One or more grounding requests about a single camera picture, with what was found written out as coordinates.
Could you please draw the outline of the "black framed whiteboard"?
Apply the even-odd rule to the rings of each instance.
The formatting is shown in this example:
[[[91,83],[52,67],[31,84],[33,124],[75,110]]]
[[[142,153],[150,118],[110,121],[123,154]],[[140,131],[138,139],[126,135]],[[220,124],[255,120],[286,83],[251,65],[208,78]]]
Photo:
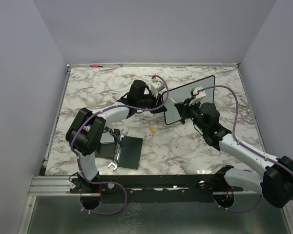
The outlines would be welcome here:
[[[169,98],[174,99],[177,103],[184,102],[185,99],[191,98],[191,91],[193,88],[202,86],[203,88],[214,86],[215,85],[215,76],[209,76],[206,78],[202,78],[196,81],[192,81],[190,83],[181,85],[179,87],[175,87],[170,89],[168,92],[168,100],[165,103],[165,107],[167,111],[164,112],[165,124],[170,125],[180,121],[180,116],[178,114],[177,109],[174,104],[170,101]]]

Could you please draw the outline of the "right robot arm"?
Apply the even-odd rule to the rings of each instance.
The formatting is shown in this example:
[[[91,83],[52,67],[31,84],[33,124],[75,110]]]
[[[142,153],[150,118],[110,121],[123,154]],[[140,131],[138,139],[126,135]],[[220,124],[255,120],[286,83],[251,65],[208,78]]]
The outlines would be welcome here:
[[[293,199],[293,161],[289,157],[269,155],[238,139],[220,124],[220,113],[213,103],[191,105],[186,100],[174,106],[182,120],[192,120],[207,145],[253,169],[253,172],[247,172],[233,166],[223,167],[214,179],[217,189],[225,191],[229,187],[239,187],[256,192],[276,208],[284,207]]]

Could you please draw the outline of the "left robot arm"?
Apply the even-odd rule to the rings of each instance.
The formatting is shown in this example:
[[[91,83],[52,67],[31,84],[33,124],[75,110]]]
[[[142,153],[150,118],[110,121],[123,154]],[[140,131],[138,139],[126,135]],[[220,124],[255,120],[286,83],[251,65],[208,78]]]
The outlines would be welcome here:
[[[152,114],[165,112],[167,97],[160,93],[167,84],[155,81],[148,86],[135,80],[129,92],[114,104],[101,110],[82,108],[69,127],[65,139],[78,163],[77,178],[70,180],[71,193],[91,193],[102,189],[95,158],[110,158],[110,166],[137,170],[139,168],[143,140],[113,130],[115,122],[128,119],[140,112]]]

